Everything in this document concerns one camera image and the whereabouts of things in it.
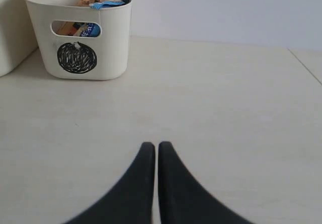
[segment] black circular drawing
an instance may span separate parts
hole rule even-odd
[[[67,72],[84,74],[97,65],[96,53],[89,46],[76,42],[60,46],[57,52],[59,65]]]

